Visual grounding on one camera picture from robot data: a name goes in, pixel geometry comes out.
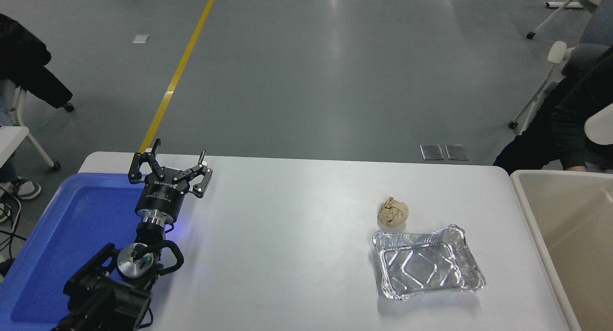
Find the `white table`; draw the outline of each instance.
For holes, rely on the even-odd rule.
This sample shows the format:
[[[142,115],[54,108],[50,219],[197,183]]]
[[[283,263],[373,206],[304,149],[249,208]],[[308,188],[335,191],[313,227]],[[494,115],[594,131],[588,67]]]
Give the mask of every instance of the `white table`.
[[[0,167],[28,135],[25,126],[0,126]]]
[[[80,172],[127,172],[131,153],[96,152]],[[186,169],[197,156],[158,155]],[[495,167],[206,157],[203,199],[186,197],[168,239],[181,270],[153,289],[152,330],[567,330],[514,188]],[[372,234],[393,196],[397,231],[458,224],[488,285],[393,302]]]

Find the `chair wheel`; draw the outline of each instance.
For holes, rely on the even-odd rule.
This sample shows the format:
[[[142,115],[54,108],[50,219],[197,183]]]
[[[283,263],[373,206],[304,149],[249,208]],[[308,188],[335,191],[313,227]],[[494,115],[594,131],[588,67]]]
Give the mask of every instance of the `chair wheel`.
[[[54,161],[51,171],[59,171],[60,169],[62,169],[62,165],[59,164],[59,161]]]
[[[75,110],[75,106],[72,106],[70,102],[66,103],[63,107],[67,112],[72,112]]]

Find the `dark clothing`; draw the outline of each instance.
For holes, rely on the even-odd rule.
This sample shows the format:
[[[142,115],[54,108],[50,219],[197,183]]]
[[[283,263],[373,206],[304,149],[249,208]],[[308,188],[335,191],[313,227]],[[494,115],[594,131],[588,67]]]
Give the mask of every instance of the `dark clothing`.
[[[511,174],[538,170],[560,159],[567,169],[585,166],[588,148],[613,157],[612,146],[585,136],[585,121],[613,102],[613,48],[580,72],[564,78],[539,108],[530,126],[500,152],[494,162]]]
[[[64,106],[72,93],[44,65],[51,54],[21,24],[0,14],[0,79],[9,79],[55,108]]]

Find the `metal floor plate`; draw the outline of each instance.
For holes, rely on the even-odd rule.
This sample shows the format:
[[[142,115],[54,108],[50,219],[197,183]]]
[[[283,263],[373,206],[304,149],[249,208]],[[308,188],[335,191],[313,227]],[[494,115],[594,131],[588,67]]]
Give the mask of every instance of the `metal floor plate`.
[[[420,145],[424,160],[444,160],[440,145]]]
[[[447,150],[449,160],[468,161],[466,147],[463,145],[445,145],[445,149]]]

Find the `sneaker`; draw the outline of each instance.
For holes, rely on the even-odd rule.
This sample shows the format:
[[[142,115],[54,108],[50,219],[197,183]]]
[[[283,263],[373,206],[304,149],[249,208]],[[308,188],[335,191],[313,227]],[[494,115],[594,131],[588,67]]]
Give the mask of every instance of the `sneaker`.
[[[5,202],[0,202],[0,224],[6,222],[11,217],[11,207]]]
[[[30,179],[19,178],[13,181],[13,195],[21,200],[33,200],[40,195],[42,187]]]

